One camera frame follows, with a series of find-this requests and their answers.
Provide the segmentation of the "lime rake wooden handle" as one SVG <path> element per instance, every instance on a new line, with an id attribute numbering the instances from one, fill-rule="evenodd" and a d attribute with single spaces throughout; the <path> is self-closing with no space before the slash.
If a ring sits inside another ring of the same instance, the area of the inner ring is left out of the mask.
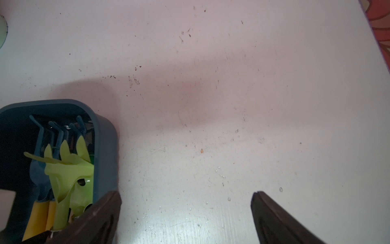
<path id="1" fill-rule="evenodd" d="M 24 155 L 46 164 L 44 173 L 49 176 L 56 201 L 56 211 L 52 229 L 62 230 L 68 225 L 68 214 L 74 216 L 84 213 L 93 202 L 94 165 L 88 153 L 83 136 L 76 142 L 76 153 L 71 153 L 67 141 L 60 147 L 60 159 L 52 155 L 51 146 L 47 145 L 44 156 L 35 156 L 29 152 Z"/>

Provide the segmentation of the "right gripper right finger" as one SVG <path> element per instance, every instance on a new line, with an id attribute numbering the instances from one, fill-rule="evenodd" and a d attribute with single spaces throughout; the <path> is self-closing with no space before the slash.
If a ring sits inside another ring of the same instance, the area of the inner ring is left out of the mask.
<path id="1" fill-rule="evenodd" d="M 261 244 L 322 244 L 265 192 L 255 192 L 251 211 Z"/>

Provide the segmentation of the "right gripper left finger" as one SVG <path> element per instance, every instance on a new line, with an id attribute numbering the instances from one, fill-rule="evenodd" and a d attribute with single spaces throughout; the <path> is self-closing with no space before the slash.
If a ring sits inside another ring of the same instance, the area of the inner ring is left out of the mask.
<path id="1" fill-rule="evenodd" d="M 61 231 L 46 231 L 23 244 L 113 244 L 121 208 L 118 191 L 110 191 Z"/>

